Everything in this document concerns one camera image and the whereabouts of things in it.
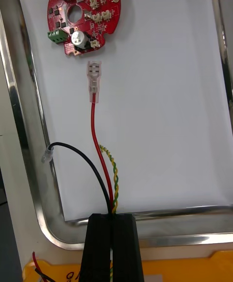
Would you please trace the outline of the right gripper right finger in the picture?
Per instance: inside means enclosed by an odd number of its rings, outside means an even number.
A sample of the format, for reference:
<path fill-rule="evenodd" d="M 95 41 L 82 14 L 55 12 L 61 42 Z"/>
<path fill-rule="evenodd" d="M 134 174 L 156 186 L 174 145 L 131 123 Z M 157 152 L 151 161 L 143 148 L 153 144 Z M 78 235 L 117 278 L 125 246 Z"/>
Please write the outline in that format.
<path fill-rule="evenodd" d="M 113 281 L 144 281 L 136 221 L 132 214 L 117 214 L 113 219 Z"/>

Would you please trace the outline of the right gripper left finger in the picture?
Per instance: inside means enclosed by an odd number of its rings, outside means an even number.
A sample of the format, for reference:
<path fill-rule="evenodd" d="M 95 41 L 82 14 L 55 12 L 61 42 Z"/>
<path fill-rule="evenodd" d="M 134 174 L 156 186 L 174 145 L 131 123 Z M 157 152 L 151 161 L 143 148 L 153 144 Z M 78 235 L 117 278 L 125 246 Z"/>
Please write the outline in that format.
<path fill-rule="evenodd" d="M 80 269 L 80 282 L 110 281 L 111 222 L 107 214 L 89 217 Z"/>

